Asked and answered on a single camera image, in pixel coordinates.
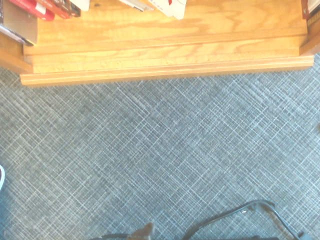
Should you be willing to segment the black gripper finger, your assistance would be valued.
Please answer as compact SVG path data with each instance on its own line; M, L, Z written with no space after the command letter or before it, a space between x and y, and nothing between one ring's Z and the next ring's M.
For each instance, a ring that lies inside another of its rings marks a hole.
M131 234L133 240L150 240L154 233L154 224L152 222L147 223L144 227L136 230Z

